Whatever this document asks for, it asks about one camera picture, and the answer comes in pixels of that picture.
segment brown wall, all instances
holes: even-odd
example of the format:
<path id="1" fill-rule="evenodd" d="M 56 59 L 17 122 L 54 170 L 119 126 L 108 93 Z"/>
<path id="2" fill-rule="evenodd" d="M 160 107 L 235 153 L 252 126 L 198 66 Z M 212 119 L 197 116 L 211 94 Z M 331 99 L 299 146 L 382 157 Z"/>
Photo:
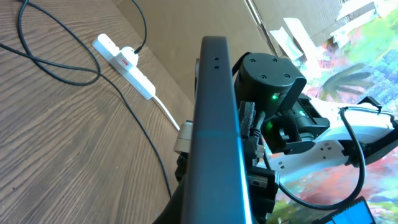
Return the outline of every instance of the brown wall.
<path id="1" fill-rule="evenodd" d="M 131 0 L 113 0 L 138 34 L 139 11 Z M 229 40 L 231 63 L 245 52 L 269 53 L 244 0 L 137 0 L 147 19 L 147 45 L 191 101 L 195 60 L 205 35 Z"/>

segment white plug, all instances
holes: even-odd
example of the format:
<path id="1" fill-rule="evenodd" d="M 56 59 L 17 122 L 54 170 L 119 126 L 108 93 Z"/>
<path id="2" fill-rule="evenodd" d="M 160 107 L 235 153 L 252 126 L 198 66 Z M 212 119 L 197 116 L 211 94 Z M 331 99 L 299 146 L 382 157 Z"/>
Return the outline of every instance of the white plug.
<path id="1" fill-rule="evenodd" d="M 138 54 L 132 47 L 122 50 L 106 35 L 100 34 L 93 47 L 146 99 L 155 96 L 156 88 L 137 68 Z"/>

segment extension cord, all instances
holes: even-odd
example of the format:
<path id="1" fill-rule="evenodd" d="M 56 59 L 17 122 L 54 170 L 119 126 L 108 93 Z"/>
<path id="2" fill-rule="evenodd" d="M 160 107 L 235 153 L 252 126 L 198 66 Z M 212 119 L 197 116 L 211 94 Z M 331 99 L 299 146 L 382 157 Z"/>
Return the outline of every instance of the extension cord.
<path id="1" fill-rule="evenodd" d="M 120 50 L 106 34 L 100 34 L 92 45 L 146 100 L 155 96 L 155 86 L 137 68 L 138 54 L 132 47 Z"/>

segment colorful painting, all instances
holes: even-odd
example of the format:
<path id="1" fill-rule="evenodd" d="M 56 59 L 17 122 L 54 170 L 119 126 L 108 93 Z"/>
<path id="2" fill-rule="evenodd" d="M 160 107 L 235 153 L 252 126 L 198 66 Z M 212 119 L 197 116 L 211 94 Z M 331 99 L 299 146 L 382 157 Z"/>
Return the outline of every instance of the colorful painting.
<path id="1" fill-rule="evenodd" d="M 319 47 L 320 74 L 312 74 L 303 62 L 298 62 L 308 80 L 304 93 L 342 103 L 357 103 L 365 96 L 373 96 L 384 110 L 398 115 L 398 10 L 353 30 L 349 39 L 342 49 L 329 42 Z M 366 168 L 361 195 L 376 222 L 398 223 L 398 149 Z M 286 186 L 308 202 L 326 205 L 346 198 L 357 181 L 358 169 L 339 166 L 314 172 Z M 279 191 L 269 223 L 278 223 L 278 218 L 293 224 L 311 223 L 329 213 L 305 208 Z"/>

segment brown wooden table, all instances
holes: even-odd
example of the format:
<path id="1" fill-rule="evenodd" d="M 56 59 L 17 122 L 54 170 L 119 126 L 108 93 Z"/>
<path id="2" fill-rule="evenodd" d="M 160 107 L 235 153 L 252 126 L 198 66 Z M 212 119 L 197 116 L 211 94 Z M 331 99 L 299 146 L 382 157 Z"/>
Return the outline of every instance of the brown wooden table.
<path id="1" fill-rule="evenodd" d="M 91 47 L 106 33 L 120 47 L 141 38 L 110 0 L 35 0 L 90 46 L 103 74 L 125 94 L 165 162 L 172 189 L 177 131 Z M 23 51 L 16 16 L 21 2 L 0 0 L 0 42 Z M 95 68 L 82 47 L 51 18 L 29 7 L 23 30 L 34 55 Z M 177 123 L 193 105 L 147 48 L 138 67 Z M 93 75 L 51 68 L 76 81 Z M 151 223 L 169 196 L 157 158 L 117 92 L 104 80 L 59 82 L 29 59 L 0 49 L 0 223 Z"/>

